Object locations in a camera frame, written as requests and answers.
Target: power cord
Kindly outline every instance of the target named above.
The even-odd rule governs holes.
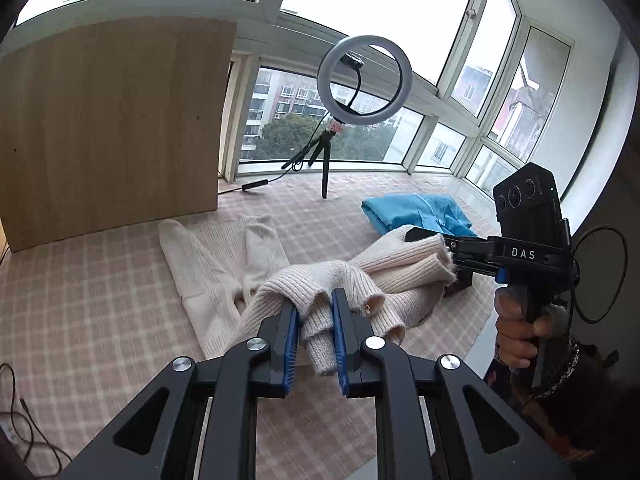
[[[320,124],[322,124],[322,121],[324,121],[326,119],[328,114],[329,114],[329,112],[325,113],[322,116],[322,119],[320,119],[318,121],[318,124],[316,124],[316,127],[313,130],[313,132],[311,133],[311,136],[309,137],[309,140],[306,142],[306,145],[305,145],[306,148],[308,148],[311,145],[311,142],[314,140],[314,136],[315,136],[316,132],[318,131],[318,128],[320,127]],[[304,161],[300,160],[300,161],[295,162],[294,164],[292,164],[287,169],[287,171],[281,173],[276,178],[272,178],[270,180],[264,178],[262,180],[256,180],[254,182],[248,182],[247,184],[242,184],[241,187],[235,187],[233,189],[226,189],[224,191],[219,191],[218,194],[219,195],[224,195],[225,193],[233,193],[234,191],[241,191],[241,190],[242,191],[248,191],[249,189],[253,189],[254,187],[266,186],[267,184],[270,184],[271,182],[275,182],[276,180],[280,180],[283,176],[285,176],[287,173],[289,173],[289,171],[293,171],[294,173],[299,172],[300,170],[302,170],[303,164],[304,164]]]
[[[353,105],[353,102],[356,100],[356,97],[360,92],[360,87],[362,86],[362,75],[360,74],[360,69],[364,66],[364,63],[360,58],[358,58],[357,56],[354,56],[353,54],[344,54],[342,58],[340,58],[340,62],[349,66],[351,69],[353,69],[356,73],[356,76],[358,77],[358,84],[356,86],[356,91],[353,93],[353,96],[351,97],[349,104],[346,105],[346,107],[349,110],[354,111],[352,110],[351,105]],[[328,114],[329,112],[325,113],[324,116],[322,116],[322,119],[318,121],[318,124],[316,124],[316,127],[311,133],[309,140],[306,142],[305,147],[302,150],[300,150],[301,152],[306,150],[311,145],[311,142],[314,139],[314,135],[316,134],[316,131],[318,130],[318,128],[320,127],[320,124],[322,124],[322,121],[324,121],[324,119],[327,117]],[[293,171],[294,173],[297,173],[298,171],[302,170],[303,165],[304,165],[304,160],[299,160],[297,162],[294,162],[289,168],[287,168],[287,171],[285,171],[284,173],[281,173],[276,178],[272,178],[271,180],[264,178],[262,180],[248,182],[247,184],[242,184],[242,186],[240,187],[219,191],[218,194],[224,195],[226,193],[233,193],[235,191],[248,191],[250,189],[253,189],[254,187],[266,186],[271,182],[276,182],[276,180],[280,180],[283,176],[289,173],[289,171]]]
[[[620,290],[622,290],[622,285],[625,283],[625,277],[626,277],[626,270],[628,267],[628,262],[629,262],[629,249],[628,249],[628,245],[626,244],[626,238],[625,235],[622,234],[622,232],[612,226],[608,226],[608,225],[598,225],[595,227],[592,227],[591,229],[588,229],[587,232],[585,232],[585,234],[583,234],[580,239],[578,240],[578,242],[576,243],[575,247],[573,248],[573,250],[571,251],[571,257],[573,258],[575,256],[576,251],[578,250],[578,247],[580,247],[580,245],[582,244],[583,241],[585,241],[589,236],[593,235],[594,233],[597,233],[599,231],[611,231],[615,234],[618,235],[618,237],[620,238],[620,241],[622,242],[622,248],[624,251],[624,263],[622,266],[622,274],[620,275],[620,280],[618,282],[618,287],[616,288],[616,291],[613,295],[613,299],[611,300],[611,303],[609,303],[609,306],[607,307],[607,309],[604,311],[604,314],[602,314],[602,316],[591,319],[590,317],[588,317],[580,308],[580,306],[578,306],[578,301],[575,297],[575,282],[574,280],[572,280],[571,283],[571,304],[569,307],[569,323],[568,323],[568,327],[571,327],[571,323],[574,320],[574,309],[575,311],[578,313],[578,316],[580,317],[581,320],[583,320],[585,323],[590,324],[590,325],[595,325],[596,323],[601,322],[609,312],[611,312],[611,309],[613,308],[613,305],[616,303],[616,300],[618,299],[618,296],[620,294]]]
[[[9,242],[5,241],[4,247],[2,248],[2,256],[0,256],[0,266],[2,265],[2,262],[4,262],[4,257],[8,252],[9,252]]]
[[[25,444],[28,445],[27,451],[24,454],[24,457],[22,457],[22,461],[23,462],[27,462],[27,459],[30,457],[31,451],[33,450],[33,447],[35,447],[35,446],[47,446],[47,447],[49,447],[49,449],[55,455],[56,460],[58,461],[58,472],[55,473],[55,474],[51,474],[51,475],[36,476],[36,478],[55,478],[56,476],[58,476],[62,472],[62,469],[63,469],[62,460],[60,460],[60,456],[58,455],[58,452],[63,454],[69,460],[69,462],[71,462],[71,457],[62,448],[50,443],[50,441],[47,440],[47,437],[44,436],[44,434],[40,431],[40,428],[36,424],[35,420],[33,420],[33,417],[31,416],[31,413],[29,411],[29,407],[27,406],[27,403],[23,398],[20,398],[20,405],[22,406],[22,408],[24,410],[24,413],[26,413],[26,415],[24,415],[23,413],[15,411],[15,389],[16,389],[15,372],[14,372],[13,367],[9,363],[2,363],[2,364],[0,364],[0,373],[2,373],[2,370],[5,367],[8,368],[9,371],[11,372],[11,378],[12,378],[11,406],[10,406],[8,412],[0,412],[0,416],[9,416],[9,418],[11,420],[11,425],[14,428],[15,434],[18,436],[18,438],[21,441],[23,441]],[[27,423],[27,426],[29,428],[29,438],[24,438],[20,434],[20,432],[18,431],[18,428],[15,425],[15,418],[14,418],[15,416],[20,416],[22,418],[22,420],[24,420]],[[36,431],[38,431],[40,436],[43,438],[44,442],[36,441],[34,433],[33,433],[33,428],[35,428]]]

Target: floor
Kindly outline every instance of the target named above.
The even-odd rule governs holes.
[[[221,190],[236,185],[223,183]],[[221,195],[217,211],[182,222],[269,214],[294,264],[349,259],[370,245],[378,236],[360,202],[383,193],[449,192],[479,234],[499,232],[491,201],[451,176],[335,172],[327,200],[319,187],[317,173],[288,175],[254,192]],[[445,299],[428,323],[408,333],[405,349],[431,359],[453,352],[483,375],[493,355],[493,322],[486,320],[494,288],[478,276],[474,287]],[[14,364],[18,392],[41,430],[71,455],[177,355],[202,359],[156,222],[53,242],[10,254],[2,264],[1,360]],[[333,480],[354,471],[372,478],[372,399],[345,399],[335,378],[301,369],[286,404],[261,400],[256,478]],[[33,455],[34,472],[52,470],[50,454]]]

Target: black cable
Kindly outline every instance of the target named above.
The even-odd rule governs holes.
[[[9,252],[9,242],[5,241],[4,247],[2,248],[2,256],[0,256],[0,266],[2,265],[2,262],[4,262],[4,257],[8,252]]]
[[[62,471],[62,469],[63,469],[62,461],[60,460],[60,456],[58,455],[58,452],[62,453],[70,462],[71,462],[71,457],[62,448],[50,443],[47,440],[47,438],[44,436],[42,431],[40,431],[40,428],[36,424],[35,420],[33,420],[33,417],[31,416],[31,413],[29,411],[29,407],[27,406],[27,403],[25,402],[24,399],[20,399],[20,404],[22,405],[22,408],[24,409],[26,415],[24,415],[23,413],[15,411],[15,393],[16,393],[15,372],[14,372],[13,367],[9,363],[2,363],[2,364],[0,364],[0,373],[2,373],[2,369],[4,367],[7,367],[9,369],[9,371],[11,372],[11,377],[12,377],[11,406],[10,406],[8,412],[0,412],[0,415],[4,415],[4,416],[8,415],[9,416],[9,418],[11,420],[11,425],[14,428],[14,431],[15,431],[15,434],[17,435],[17,437],[21,441],[23,441],[25,444],[28,444],[27,451],[24,454],[24,457],[22,457],[22,461],[23,462],[27,462],[27,459],[31,455],[31,451],[33,450],[34,446],[47,446],[53,452],[53,454],[56,457],[56,460],[58,461],[58,472],[55,473],[55,474],[51,474],[51,475],[36,476],[36,478],[53,478],[55,476],[58,476],[60,474],[60,472]],[[14,418],[16,415],[17,416],[21,416],[22,419],[27,423],[27,427],[29,428],[29,432],[30,432],[29,438],[23,437],[20,434],[20,432],[18,431],[18,428],[17,428],[17,426],[15,424],[15,418]],[[44,439],[44,442],[36,441],[34,433],[33,433],[33,428],[35,428],[38,431],[40,436]]]
[[[314,140],[314,135],[318,131],[318,128],[320,127],[320,124],[322,124],[322,122],[324,121],[324,119],[327,117],[328,114],[329,114],[329,112],[325,113],[322,116],[322,119],[320,119],[318,121],[318,124],[316,124],[316,127],[311,132],[311,136],[309,137],[309,140],[306,142],[304,149],[307,149],[311,145],[311,142]],[[300,171],[302,169],[303,164],[304,164],[304,160],[299,160],[299,161],[293,163],[289,168],[287,168],[287,171],[285,171],[284,173],[281,173],[276,178],[272,178],[271,180],[266,181],[265,184],[270,184],[271,182],[275,182],[276,180],[280,180],[283,176],[285,176],[287,173],[289,173],[289,171],[293,171],[294,173],[297,173],[298,171]],[[232,193],[234,191],[241,191],[241,190],[242,190],[242,187],[235,187],[233,189],[225,189],[224,191],[219,191],[218,194],[219,195],[224,195],[225,193]]]
[[[351,101],[349,101],[349,104],[347,105],[347,108],[351,108],[351,105],[356,100],[356,95],[358,95],[358,92],[360,91],[360,86],[362,86],[362,76],[360,75],[360,69],[356,70],[356,75],[358,76],[358,85],[356,86],[356,92],[355,92],[355,94],[353,94],[353,97],[351,98]]]
[[[622,290],[622,285],[625,283],[626,269],[628,267],[628,262],[629,262],[629,249],[626,244],[625,235],[623,235],[622,232],[620,232],[620,230],[615,227],[608,226],[608,225],[598,225],[596,227],[592,227],[591,229],[588,229],[587,232],[585,232],[585,234],[583,234],[580,237],[575,247],[571,251],[572,258],[575,256],[575,252],[578,250],[578,247],[580,247],[582,242],[585,241],[589,236],[593,235],[594,233],[597,233],[598,231],[612,231],[613,233],[618,235],[618,237],[620,238],[620,241],[622,242],[622,248],[623,248],[625,257],[624,257],[624,263],[622,266],[622,274],[620,275],[620,281],[618,282],[618,288],[616,288],[616,292],[613,295],[613,299],[611,300],[611,303],[609,303],[609,306],[607,307],[607,309],[604,311],[604,314],[602,314],[602,316],[596,319],[591,319],[590,317],[587,317],[585,313],[582,311],[582,309],[580,308],[580,306],[578,306],[578,301],[575,297],[575,283],[574,283],[574,280],[572,280],[571,289],[570,289],[571,305],[569,307],[569,324],[568,324],[569,327],[571,327],[571,323],[574,320],[574,309],[578,313],[578,316],[580,317],[580,319],[587,324],[594,325],[596,323],[601,322],[606,317],[606,315],[609,312],[611,312],[613,305],[616,303],[616,300],[618,299],[620,290]]]

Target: wooden board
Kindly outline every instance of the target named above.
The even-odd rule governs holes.
[[[217,207],[236,24],[126,18],[0,58],[0,218],[12,251]]]

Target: hand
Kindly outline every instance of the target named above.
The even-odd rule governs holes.
[[[549,337],[552,333],[551,316],[539,317],[533,324],[524,321],[522,308],[509,295],[506,288],[498,288],[494,298],[498,319],[495,327],[498,330],[496,339],[498,357],[505,364],[514,368],[527,368],[530,359],[538,354],[538,349],[527,339],[533,336]]]

